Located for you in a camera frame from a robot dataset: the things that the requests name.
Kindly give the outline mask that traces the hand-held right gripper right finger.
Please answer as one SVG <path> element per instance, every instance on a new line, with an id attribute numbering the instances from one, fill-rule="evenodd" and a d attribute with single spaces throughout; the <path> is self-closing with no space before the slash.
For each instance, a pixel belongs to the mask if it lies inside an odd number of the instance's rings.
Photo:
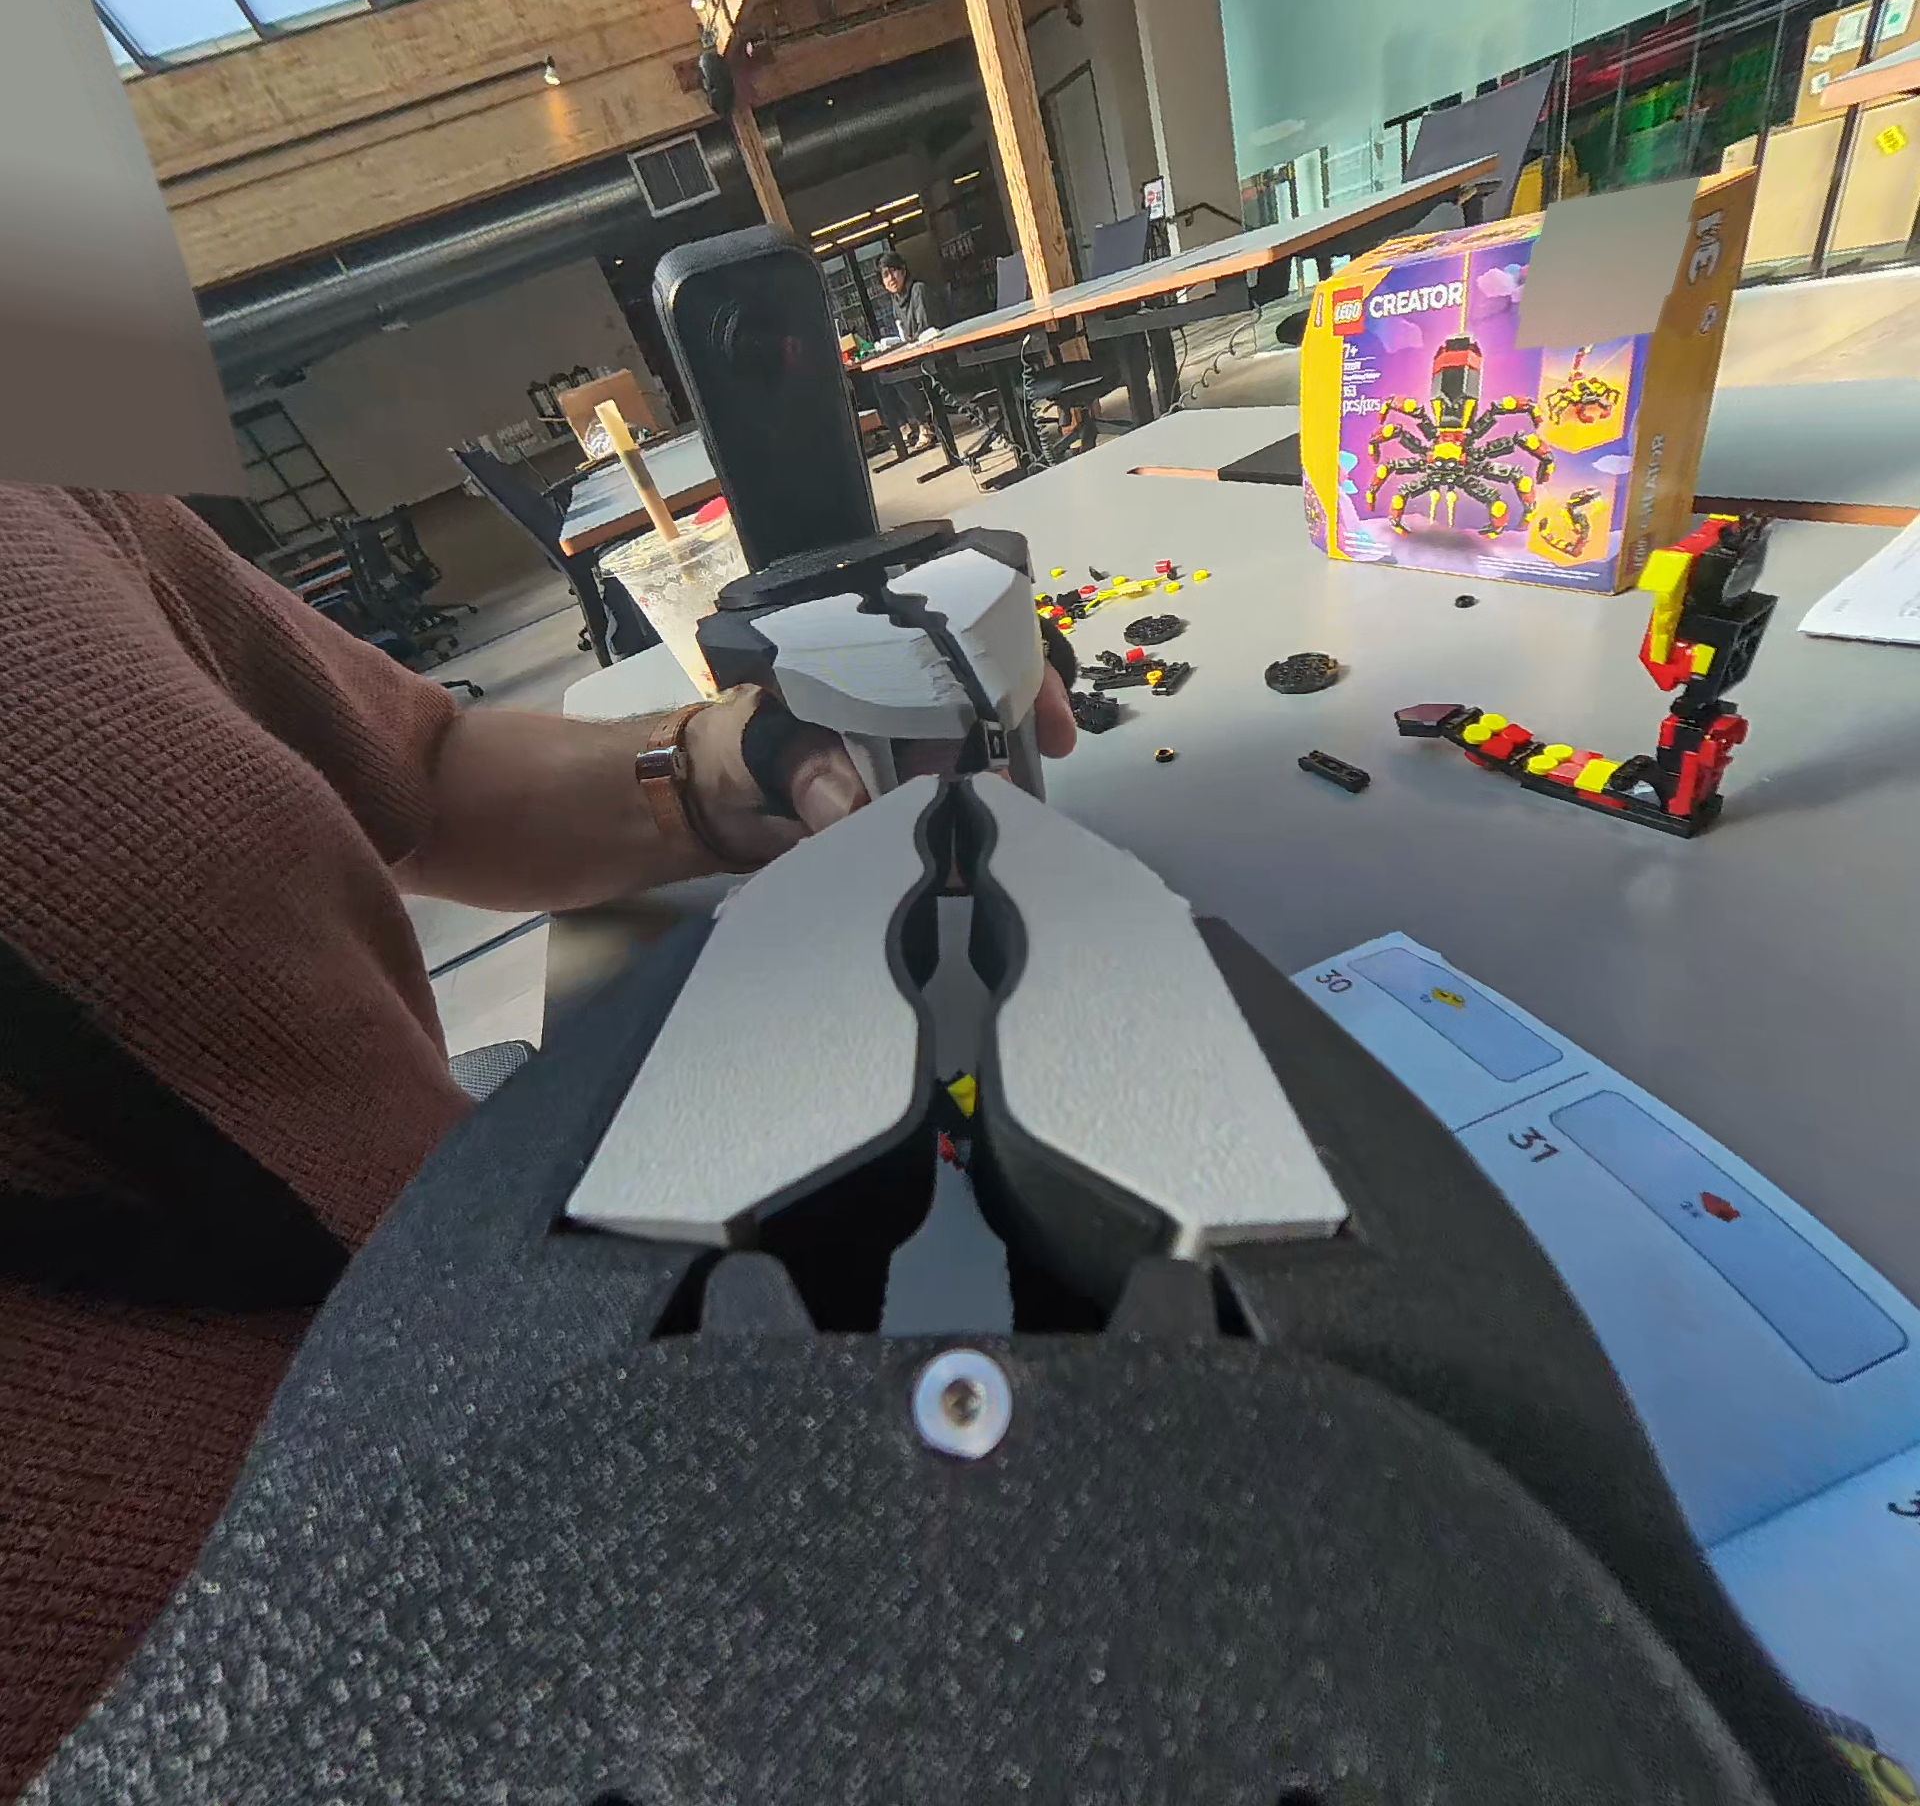
<path id="1" fill-rule="evenodd" d="M 1011 1329 L 1101 1329 L 1135 1265 L 1330 1243 L 1348 1198 L 1189 904 L 1063 812 L 960 786 L 972 1198 Z"/>

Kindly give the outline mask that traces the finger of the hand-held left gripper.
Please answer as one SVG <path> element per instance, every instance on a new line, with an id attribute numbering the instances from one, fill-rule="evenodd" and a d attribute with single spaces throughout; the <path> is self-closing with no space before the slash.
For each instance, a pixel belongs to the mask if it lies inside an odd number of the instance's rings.
<path id="1" fill-rule="evenodd" d="M 786 710 L 840 736 L 871 797 L 900 784 L 902 745 L 931 747 L 940 769 L 973 743 L 975 696 L 924 595 L 884 595 L 875 611 L 857 595 L 826 595 L 749 622 L 772 652 Z"/>
<path id="2" fill-rule="evenodd" d="M 1027 574 L 975 547 L 953 549 L 908 571 L 897 603 L 961 694 L 963 757 L 980 760 L 960 771 L 994 771 L 1044 799 L 1039 703 L 1050 661 Z"/>

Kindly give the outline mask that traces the person's left forearm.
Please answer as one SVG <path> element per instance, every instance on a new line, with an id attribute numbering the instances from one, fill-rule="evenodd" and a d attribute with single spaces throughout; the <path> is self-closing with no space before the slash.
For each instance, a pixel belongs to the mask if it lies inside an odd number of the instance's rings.
<path id="1" fill-rule="evenodd" d="M 628 722 L 458 708 L 264 578 L 179 500 L 4 484 L 12 764 L 186 841 L 266 847 L 296 772 L 409 895 L 568 912 L 713 872 L 666 849 Z"/>

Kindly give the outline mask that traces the grey desk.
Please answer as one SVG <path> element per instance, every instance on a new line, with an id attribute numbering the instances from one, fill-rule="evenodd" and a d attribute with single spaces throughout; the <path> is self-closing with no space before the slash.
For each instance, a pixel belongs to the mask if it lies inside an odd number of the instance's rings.
<path id="1" fill-rule="evenodd" d="M 1495 1188 L 1344 1026 L 1300 971 L 1402 933 L 1705 1131 L 1819 1218 L 1916 1306 L 1916 661 L 1797 640 L 1764 662 L 1758 781 L 1704 845 L 1619 823 L 1554 821 L 1494 774 L 1434 761 L 1440 742 L 1384 736 L 1384 694 L 1459 644 L 1453 611 L 1404 593 L 1346 603 L 1331 571 L 1266 540 L 1237 574 L 1282 609 L 1357 637 L 1359 678 L 1325 721 L 1260 715 L 1255 684 L 1177 742 L 1164 769 L 1070 761 L 1054 809 L 1193 904 L 1222 962 L 1276 1018 L 1302 1122 L 1354 1158 L 1453 1169 L 1460 1195 L 1411 1196 L 1489 1255 Z M 1346 795 L 1298 771 L 1323 749 L 1370 774 Z M 441 1150 L 357 1274 L 342 1314 L 396 1341 L 469 1401 L 531 1396 L 545 1335 L 609 1346 L 596 1308 L 666 1299 L 691 1247 L 570 1226 L 563 1205 L 625 1099 L 709 926 L 688 922 L 584 1005 L 552 1048 Z"/>

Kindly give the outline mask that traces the person's left hand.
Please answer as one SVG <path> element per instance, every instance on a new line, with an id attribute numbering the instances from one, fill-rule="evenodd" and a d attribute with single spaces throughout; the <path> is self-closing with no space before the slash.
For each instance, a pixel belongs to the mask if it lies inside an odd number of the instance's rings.
<path id="1" fill-rule="evenodd" d="M 871 799 L 840 733 L 798 721 L 780 696 L 733 689 L 684 730 L 691 808 L 733 865 L 764 865 Z"/>

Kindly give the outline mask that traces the wood-edged grey table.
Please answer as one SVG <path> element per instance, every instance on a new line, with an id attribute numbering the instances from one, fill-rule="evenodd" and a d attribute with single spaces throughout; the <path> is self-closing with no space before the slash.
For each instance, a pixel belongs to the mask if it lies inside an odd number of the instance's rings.
<path id="1" fill-rule="evenodd" d="M 674 519 L 700 511 L 720 494 L 707 446 L 694 430 L 643 443 L 640 459 Z M 580 557 L 650 528 L 653 528 L 653 519 L 636 486 L 612 459 L 590 469 L 573 489 L 565 501 L 561 552 Z"/>

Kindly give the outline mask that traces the pale drinking straw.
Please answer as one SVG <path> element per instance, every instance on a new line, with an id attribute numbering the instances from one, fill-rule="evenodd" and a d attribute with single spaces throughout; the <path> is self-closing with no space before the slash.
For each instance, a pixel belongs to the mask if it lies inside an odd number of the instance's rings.
<path id="1" fill-rule="evenodd" d="M 674 520 L 666 500 L 660 494 L 655 476 L 650 472 L 643 451 L 639 450 L 636 438 L 628 428 L 625 414 L 619 412 L 618 403 L 597 403 L 596 409 L 597 425 L 608 435 L 608 446 L 628 476 L 631 486 L 636 492 L 636 498 L 660 536 L 662 544 L 676 544 L 680 540 L 680 526 Z"/>

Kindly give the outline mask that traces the clear plastic drink cup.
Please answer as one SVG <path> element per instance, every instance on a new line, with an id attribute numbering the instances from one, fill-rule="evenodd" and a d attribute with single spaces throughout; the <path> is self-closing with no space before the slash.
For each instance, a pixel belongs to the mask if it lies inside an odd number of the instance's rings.
<path id="1" fill-rule="evenodd" d="M 715 500 L 678 522 L 674 540 L 653 528 L 608 549 L 602 572 L 619 584 L 702 697 L 720 697 L 700 645 L 700 624 L 718 611 L 720 593 L 746 574 L 726 501 Z"/>

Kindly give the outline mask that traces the black office chair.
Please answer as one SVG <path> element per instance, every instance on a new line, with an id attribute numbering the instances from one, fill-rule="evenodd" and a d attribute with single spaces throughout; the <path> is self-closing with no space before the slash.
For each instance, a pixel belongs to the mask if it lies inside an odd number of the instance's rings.
<path id="1" fill-rule="evenodd" d="M 568 503 L 589 480 L 589 471 L 575 471 L 547 484 L 526 463 L 502 460 L 481 446 L 451 447 L 449 454 L 462 467 L 469 486 L 528 533 L 547 563 L 568 580 L 582 613 L 584 640 L 602 669 L 660 644 L 653 624 L 625 585 L 616 584 L 614 600 L 608 600 L 592 552 L 563 552 Z"/>
<path id="2" fill-rule="evenodd" d="M 347 568 L 344 622 L 412 670 L 443 667 L 459 634 L 456 618 L 428 602 L 435 584 L 399 559 L 376 522 L 339 519 L 330 526 Z"/>

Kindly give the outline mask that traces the long wooden table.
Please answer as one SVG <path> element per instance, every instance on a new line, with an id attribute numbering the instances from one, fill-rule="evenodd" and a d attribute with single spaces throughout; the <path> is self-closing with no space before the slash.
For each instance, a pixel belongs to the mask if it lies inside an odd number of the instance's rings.
<path id="1" fill-rule="evenodd" d="M 1090 284 L 1040 293 L 961 321 L 912 346 L 870 355 L 857 363 L 855 371 L 864 378 L 897 374 L 939 355 L 985 348 L 1027 331 L 1050 331 L 1203 286 L 1232 280 L 1256 282 L 1319 251 L 1354 255 L 1360 240 L 1377 242 L 1387 225 L 1419 218 L 1432 205 L 1471 205 L 1495 194 L 1501 185 L 1500 157 L 1484 154 L 1387 192 L 1369 194 L 1348 207 L 1330 207 L 1272 229 L 1245 231 L 1193 253 L 1146 261 Z"/>

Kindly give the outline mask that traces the toy brick set box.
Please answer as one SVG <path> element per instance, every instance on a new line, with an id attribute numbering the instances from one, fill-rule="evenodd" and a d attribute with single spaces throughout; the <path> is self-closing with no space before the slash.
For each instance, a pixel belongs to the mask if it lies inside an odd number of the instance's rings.
<path id="1" fill-rule="evenodd" d="M 1760 173 L 1409 234 L 1311 300 L 1308 536 L 1331 560 L 1630 590 L 1691 526 Z"/>

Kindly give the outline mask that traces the blue brick instruction booklet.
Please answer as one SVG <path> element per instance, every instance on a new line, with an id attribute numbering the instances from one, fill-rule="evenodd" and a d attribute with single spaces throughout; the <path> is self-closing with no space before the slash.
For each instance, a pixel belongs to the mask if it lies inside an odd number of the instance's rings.
<path id="1" fill-rule="evenodd" d="M 1705 1131 L 1402 933 L 1293 976 L 1554 1263 L 1872 1803 L 1916 1803 L 1919 1314 Z"/>

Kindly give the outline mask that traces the red black brick snake model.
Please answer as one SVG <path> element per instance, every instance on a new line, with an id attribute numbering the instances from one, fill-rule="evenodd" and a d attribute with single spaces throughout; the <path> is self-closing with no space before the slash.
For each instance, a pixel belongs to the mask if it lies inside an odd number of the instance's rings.
<path id="1" fill-rule="evenodd" d="M 1702 835 L 1719 821 L 1726 764 L 1750 730 L 1733 689 L 1748 678 L 1776 609 L 1760 590 L 1771 531 L 1764 513 L 1710 514 L 1647 559 L 1638 580 L 1652 602 L 1640 664 L 1671 696 L 1652 752 L 1615 760 L 1446 701 L 1401 708 L 1396 730 L 1441 742 L 1546 799 L 1673 836 Z"/>

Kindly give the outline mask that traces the white paper sheet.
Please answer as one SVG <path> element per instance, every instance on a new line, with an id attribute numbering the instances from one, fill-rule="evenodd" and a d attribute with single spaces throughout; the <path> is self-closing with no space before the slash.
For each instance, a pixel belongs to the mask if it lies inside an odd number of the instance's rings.
<path id="1" fill-rule="evenodd" d="M 1813 640 L 1919 647 L 1919 536 L 1911 520 L 1820 597 L 1799 631 Z"/>

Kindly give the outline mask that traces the stack of cardboard boxes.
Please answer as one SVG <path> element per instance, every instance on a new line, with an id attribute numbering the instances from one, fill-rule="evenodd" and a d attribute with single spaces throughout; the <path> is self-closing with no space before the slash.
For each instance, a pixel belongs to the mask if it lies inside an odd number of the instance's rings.
<path id="1" fill-rule="evenodd" d="M 1916 255 L 1919 0 L 1812 21 L 1791 115 L 1723 154 L 1756 171 L 1744 284 L 1904 264 Z"/>

